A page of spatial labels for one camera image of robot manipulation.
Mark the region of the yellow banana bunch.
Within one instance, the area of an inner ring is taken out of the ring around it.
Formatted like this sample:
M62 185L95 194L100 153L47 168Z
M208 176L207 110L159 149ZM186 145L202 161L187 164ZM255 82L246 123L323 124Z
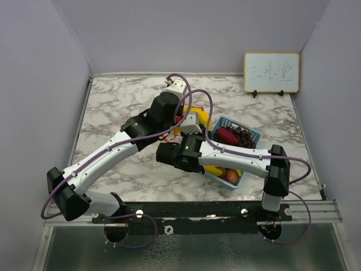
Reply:
M178 136L181 132L184 134L198 133L201 131L201 126L206 127L208 120L209 114L202 107L191 106L186 120L172 134Z
M206 172L218 178L224 178L226 175L226 169L224 167L217 167L213 165L204 166Z

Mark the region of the clear orange zip bag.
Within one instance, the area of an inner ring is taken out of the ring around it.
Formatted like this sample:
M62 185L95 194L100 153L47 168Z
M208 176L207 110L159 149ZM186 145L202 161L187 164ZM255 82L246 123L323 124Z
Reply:
M169 143L175 140L177 136L181 136L182 134L186 135L202 132L201 126L206 126L208 120L210 120L208 129L211 130L213 122L211 121L209 114L204 110L203 107L191 106L185 121L182 122L179 127L175 128L170 133L161 136L159 139Z

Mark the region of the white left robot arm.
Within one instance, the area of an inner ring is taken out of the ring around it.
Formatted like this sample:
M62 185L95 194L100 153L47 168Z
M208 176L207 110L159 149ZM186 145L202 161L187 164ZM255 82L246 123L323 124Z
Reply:
M100 213L111 222L120 222L125 214L121 198L116 193L91 193L89 188L111 168L179 127L175 119L182 115L187 96L184 91L162 92L150 108L129 118L92 154L63 170L51 168L46 174L48 200L54 201L58 215L73 221L86 213Z

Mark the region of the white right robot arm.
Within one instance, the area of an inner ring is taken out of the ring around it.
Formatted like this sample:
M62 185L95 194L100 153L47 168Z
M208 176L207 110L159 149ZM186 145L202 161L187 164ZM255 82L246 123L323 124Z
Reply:
M238 169L263 178L260 216L271 221L279 215L281 200L289 194L290 161L284 149L250 149L221 144L207 135L186 134L181 143L161 143L156 161L185 172L204 172L207 165Z

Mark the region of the purple sweet potato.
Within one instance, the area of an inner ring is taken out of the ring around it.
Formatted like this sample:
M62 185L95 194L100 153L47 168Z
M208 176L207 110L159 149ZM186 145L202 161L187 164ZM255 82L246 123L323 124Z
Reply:
M216 130L217 139L227 145L238 146L239 140L226 128L218 128Z

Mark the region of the light blue plastic basket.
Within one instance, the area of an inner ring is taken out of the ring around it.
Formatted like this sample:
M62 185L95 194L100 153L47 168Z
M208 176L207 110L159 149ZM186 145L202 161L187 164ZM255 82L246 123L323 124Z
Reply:
M238 126L249 130L251 139L256 143L256 147L262 138L261 132L245 126L229 117L220 116L218 120L213 124L209 133L209 140L202 143L200 152L200 165L207 166L213 165L217 167L224 167L226 171L233 169L238 172L240 178L237 185L232 185L224 180L224 178L218 178L205 171L205 175L208 179L222 185L228 189L237 189L244 177L244 174L249 173L261 178L267 176L266 166L268 161L260 159L260 156L267 155L266 149L255 148L243 148L238 146L227 145L217 139L216 130L218 128L237 128Z

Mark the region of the red brown round fruit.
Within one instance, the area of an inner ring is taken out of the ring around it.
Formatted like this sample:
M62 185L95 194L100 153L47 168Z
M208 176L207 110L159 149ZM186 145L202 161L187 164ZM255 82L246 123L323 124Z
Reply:
M240 176L237 171L235 171L233 169L229 169L226 172L224 180L232 185L237 185L237 183L239 182L239 178L240 178Z

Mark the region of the dark grape bunch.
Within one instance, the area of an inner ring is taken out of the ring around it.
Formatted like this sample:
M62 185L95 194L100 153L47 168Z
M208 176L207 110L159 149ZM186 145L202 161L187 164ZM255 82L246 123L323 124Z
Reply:
M243 147L243 148L255 148L256 143L251 139L249 130L246 130L240 126L232 128L228 126L226 128L232 135L231 145Z

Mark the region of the small framed whiteboard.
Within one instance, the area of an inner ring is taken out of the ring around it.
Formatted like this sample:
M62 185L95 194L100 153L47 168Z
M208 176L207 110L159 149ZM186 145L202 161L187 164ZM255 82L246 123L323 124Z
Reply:
M259 93L297 93L300 89L300 54L247 52L244 54L244 90Z

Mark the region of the black mounting rail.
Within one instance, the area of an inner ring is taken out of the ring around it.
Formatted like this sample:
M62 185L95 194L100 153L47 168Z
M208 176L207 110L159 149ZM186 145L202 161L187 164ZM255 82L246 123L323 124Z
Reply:
M127 229L130 235L151 235L155 228L145 217L149 215L155 220L159 234L195 235L253 234L258 232L257 224L292 220L288 204L270 212L262 208L260 201L127 202L120 215L121 218L99 215L92 223Z

